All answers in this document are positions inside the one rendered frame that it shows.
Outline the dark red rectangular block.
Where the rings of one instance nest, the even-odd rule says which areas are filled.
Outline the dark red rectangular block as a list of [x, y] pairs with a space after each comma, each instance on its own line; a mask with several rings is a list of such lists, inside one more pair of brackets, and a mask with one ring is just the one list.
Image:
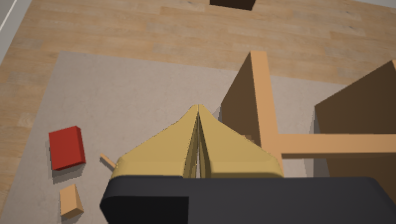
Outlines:
[[49, 133], [53, 170], [63, 170], [86, 163], [81, 129], [77, 126]]

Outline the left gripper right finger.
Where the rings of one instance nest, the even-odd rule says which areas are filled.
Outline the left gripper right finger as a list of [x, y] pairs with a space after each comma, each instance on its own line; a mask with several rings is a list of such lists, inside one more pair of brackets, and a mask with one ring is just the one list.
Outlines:
[[285, 178], [275, 156], [218, 121], [203, 104], [198, 150], [200, 178]]

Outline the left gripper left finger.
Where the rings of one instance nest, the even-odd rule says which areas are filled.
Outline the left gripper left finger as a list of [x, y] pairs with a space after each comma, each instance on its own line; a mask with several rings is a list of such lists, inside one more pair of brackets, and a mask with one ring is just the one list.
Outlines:
[[110, 180], [119, 175], [196, 178], [197, 155], [198, 105], [193, 105], [180, 120], [121, 156]]

